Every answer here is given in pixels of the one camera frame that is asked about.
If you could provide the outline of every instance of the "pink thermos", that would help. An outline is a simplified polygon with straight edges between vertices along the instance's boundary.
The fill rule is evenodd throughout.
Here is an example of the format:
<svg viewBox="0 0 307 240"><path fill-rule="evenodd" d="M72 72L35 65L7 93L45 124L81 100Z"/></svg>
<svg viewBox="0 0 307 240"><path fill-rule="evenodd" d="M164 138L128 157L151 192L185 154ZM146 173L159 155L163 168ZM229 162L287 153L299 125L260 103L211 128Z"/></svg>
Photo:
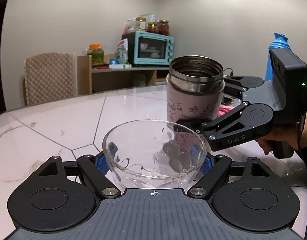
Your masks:
<svg viewBox="0 0 307 240"><path fill-rule="evenodd" d="M202 56L174 59L167 76L167 120L216 119L223 89L223 67L215 60Z"/></svg>

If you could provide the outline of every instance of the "beige chair back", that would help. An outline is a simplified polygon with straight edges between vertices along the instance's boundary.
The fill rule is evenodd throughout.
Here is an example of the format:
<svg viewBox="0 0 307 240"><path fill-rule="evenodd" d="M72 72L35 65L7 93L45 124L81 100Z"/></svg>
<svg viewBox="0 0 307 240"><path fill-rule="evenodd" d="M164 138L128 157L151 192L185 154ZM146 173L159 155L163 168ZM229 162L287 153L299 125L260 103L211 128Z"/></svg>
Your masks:
<svg viewBox="0 0 307 240"><path fill-rule="evenodd" d="M76 96L74 54L52 52L27 58L25 87L27 105Z"/></svg>

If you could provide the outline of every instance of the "bowl rim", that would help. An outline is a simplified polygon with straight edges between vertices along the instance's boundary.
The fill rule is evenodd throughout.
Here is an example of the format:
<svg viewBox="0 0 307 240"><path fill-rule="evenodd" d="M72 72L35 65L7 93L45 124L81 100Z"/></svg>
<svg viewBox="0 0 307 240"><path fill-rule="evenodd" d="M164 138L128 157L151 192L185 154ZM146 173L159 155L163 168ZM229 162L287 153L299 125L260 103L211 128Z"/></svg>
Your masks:
<svg viewBox="0 0 307 240"><path fill-rule="evenodd" d="M118 128L120 126L123 126L123 125L128 124L128 123L132 123L132 122L144 122L144 121L164 122L164 123L169 123L169 124L172 124L172 125L178 125L178 126L184 128L184 129L192 132L193 134L196 135L196 137L198 138L198 140L202 144L202 150L203 150L204 157L202 157L201 160L196 165L191 167L190 169L188 169L186 171L183 171L183 172L180 172L180 173L177 173L177 174L171 174L171 175L145 175L145 174L138 173L136 171L131 171L131 170L121 166L107 152L106 140L107 140L108 136L111 134L112 131L114 131L116 128ZM197 133L195 133L193 130L185 127L184 125L181 125L181 124L178 124L178 123L174 123L174 122L164 121L164 120L158 120L158 119L139 119L139 120L133 120L133 121L129 121L129 122L124 122L124 123L122 123L120 125L117 125L117 126L113 127L108 133L106 133L106 135L103 138L102 150L103 150L104 156L106 158L106 161L109 161L109 163L111 165L113 165L114 167L116 167L116 168L118 168L118 169L120 169L120 170L122 170L122 171L124 171L124 172L126 172L128 174L131 174L131 175L134 175L134 176L137 176L137 177L141 177L141 178L147 178L147 179L176 179L176 178L183 177L183 176L191 173L192 171L198 169L198 167L200 167L203 164L203 162L205 161L205 159L207 157L207 147L206 147L206 144L205 144L205 142L201 139L201 137Z"/></svg>

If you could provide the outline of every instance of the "blue bottle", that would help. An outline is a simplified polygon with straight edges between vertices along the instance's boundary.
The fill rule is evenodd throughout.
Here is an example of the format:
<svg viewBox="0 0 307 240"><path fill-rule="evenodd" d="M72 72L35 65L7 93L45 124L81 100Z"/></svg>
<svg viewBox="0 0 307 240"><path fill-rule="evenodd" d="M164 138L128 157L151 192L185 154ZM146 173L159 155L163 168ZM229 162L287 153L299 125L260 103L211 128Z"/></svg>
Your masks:
<svg viewBox="0 0 307 240"><path fill-rule="evenodd" d="M289 44L288 44L288 38L280 33L275 33L275 40L273 43L270 44L269 49L276 49L276 48L288 48L291 50ZM266 71L266 77L264 80L271 80L272 79L272 68L271 68L271 60L270 60L270 54L268 52L268 63L267 63L267 71Z"/></svg>

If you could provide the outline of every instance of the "marble tabletop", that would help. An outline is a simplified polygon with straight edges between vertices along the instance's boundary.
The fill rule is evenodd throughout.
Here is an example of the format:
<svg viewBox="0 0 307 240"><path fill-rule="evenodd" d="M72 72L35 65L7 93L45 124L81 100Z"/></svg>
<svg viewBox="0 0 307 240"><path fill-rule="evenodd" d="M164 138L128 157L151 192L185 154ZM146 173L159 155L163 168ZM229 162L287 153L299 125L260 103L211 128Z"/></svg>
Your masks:
<svg viewBox="0 0 307 240"><path fill-rule="evenodd" d="M25 107L0 115L0 240L14 229L7 200L49 157L74 161L101 151L105 134L116 125L139 119L165 120L166 87L149 86L92 94ZM293 230L304 237L307 221L307 176L296 155L279 160L264 155L255 141L217 152L233 161L261 159L297 194L301 207ZM79 183L76 177L68 177Z"/></svg>

